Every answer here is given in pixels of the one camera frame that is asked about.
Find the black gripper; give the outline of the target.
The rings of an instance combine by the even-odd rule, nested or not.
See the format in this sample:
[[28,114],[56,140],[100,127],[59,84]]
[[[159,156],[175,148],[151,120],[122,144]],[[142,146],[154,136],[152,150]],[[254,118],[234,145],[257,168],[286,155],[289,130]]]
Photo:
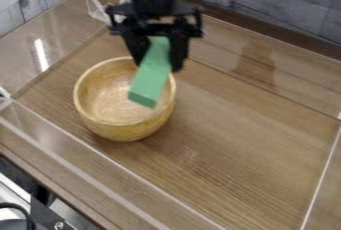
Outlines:
[[148,36],[170,36],[170,65],[174,72],[183,68],[188,38],[202,36],[200,9],[182,0],[130,0],[107,4],[111,30],[122,35],[136,66],[151,46]]

